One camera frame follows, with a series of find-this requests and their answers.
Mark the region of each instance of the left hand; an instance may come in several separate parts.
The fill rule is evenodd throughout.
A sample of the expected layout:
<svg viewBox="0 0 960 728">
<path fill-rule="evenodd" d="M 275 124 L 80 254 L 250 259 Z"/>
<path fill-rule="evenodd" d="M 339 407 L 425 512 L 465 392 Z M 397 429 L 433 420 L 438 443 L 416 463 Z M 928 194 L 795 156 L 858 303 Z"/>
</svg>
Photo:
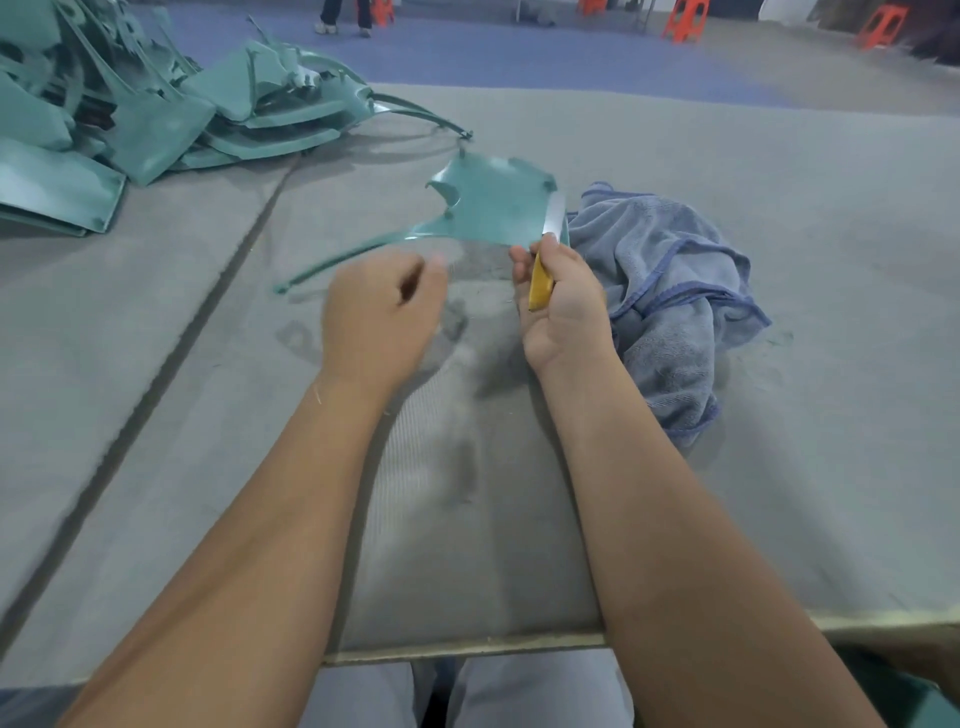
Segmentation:
<svg viewBox="0 0 960 728">
<path fill-rule="evenodd" d="M 402 250 L 366 255 L 330 284 L 321 381 L 382 403 L 417 370 L 446 300 L 443 260 Z"/>
</svg>

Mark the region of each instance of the gray table surface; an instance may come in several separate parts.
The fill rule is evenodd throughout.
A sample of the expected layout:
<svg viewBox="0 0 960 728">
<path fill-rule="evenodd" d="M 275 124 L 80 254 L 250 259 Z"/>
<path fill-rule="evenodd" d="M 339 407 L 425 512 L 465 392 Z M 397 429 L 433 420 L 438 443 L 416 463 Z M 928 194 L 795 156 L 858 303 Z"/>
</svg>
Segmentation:
<svg viewBox="0 0 960 728">
<path fill-rule="evenodd" d="M 936 619 L 960 603 L 956 120 L 384 90 L 475 129 L 479 151 L 555 173 L 571 207 L 602 179 L 684 200 L 717 223 L 752 258 L 775 325 L 721 362 L 724 411 L 689 462 L 823 620 Z M 453 150 L 446 133 L 383 118 L 291 177 L 0 665 L 0 685 L 83 679 L 132 626 L 321 361 L 329 277 L 287 299 L 269 286 L 442 209 L 422 185 Z M 518 348 L 505 252 L 436 246 L 453 280 L 444 325 L 374 438 L 331 652 L 590 642 L 599 615 Z"/>
<path fill-rule="evenodd" d="M 106 235 L 0 227 L 0 611 L 293 163 L 131 184 Z"/>
</svg>

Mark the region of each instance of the forearm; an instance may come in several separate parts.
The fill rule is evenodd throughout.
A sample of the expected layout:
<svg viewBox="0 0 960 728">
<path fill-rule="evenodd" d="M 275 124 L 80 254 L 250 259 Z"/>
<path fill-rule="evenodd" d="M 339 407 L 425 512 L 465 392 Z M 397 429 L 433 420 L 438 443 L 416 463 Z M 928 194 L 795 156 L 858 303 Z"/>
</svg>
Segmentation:
<svg viewBox="0 0 960 728">
<path fill-rule="evenodd" d="M 318 384 L 61 725 L 297 724 L 323 658 L 382 409 Z"/>
<path fill-rule="evenodd" d="M 608 639 L 645 724 L 879 726 L 615 357 L 544 381 Z"/>
</svg>

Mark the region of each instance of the orange stool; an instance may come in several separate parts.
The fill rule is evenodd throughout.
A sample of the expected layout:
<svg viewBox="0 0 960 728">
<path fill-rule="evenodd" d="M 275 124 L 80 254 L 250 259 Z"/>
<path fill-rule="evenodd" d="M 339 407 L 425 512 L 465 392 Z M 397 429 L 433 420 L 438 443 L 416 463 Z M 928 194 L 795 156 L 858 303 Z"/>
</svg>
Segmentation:
<svg viewBox="0 0 960 728">
<path fill-rule="evenodd" d="M 394 0 L 370 0 L 370 17 L 377 25 L 386 25 L 388 20 L 395 23 Z"/>
<path fill-rule="evenodd" d="M 671 34 L 675 43 L 683 43 L 688 37 L 700 40 L 700 34 L 707 25 L 709 5 L 710 0 L 677 0 L 660 37 Z"/>
<path fill-rule="evenodd" d="M 577 12 L 594 15 L 607 11 L 607 0 L 577 0 Z"/>
<path fill-rule="evenodd" d="M 903 27 L 903 19 L 909 10 L 903 5 L 881 5 L 877 8 L 857 34 L 856 44 L 860 50 L 866 51 L 876 45 L 891 45 Z"/>
</svg>

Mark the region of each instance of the yellow knife handle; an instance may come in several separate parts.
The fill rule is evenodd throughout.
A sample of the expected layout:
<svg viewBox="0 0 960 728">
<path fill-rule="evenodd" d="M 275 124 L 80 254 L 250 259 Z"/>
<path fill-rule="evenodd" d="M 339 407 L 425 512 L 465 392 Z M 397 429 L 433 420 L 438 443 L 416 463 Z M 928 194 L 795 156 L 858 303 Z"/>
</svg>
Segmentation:
<svg viewBox="0 0 960 728">
<path fill-rule="evenodd" d="M 530 298 L 527 307 L 531 311 L 540 311 L 550 303 L 550 294 L 553 293 L 553 279 L 547 273 L 543 263 L 540 262 L 540 254 L 534 260 L 534 272 L 530 277 Z"/>
</svg>

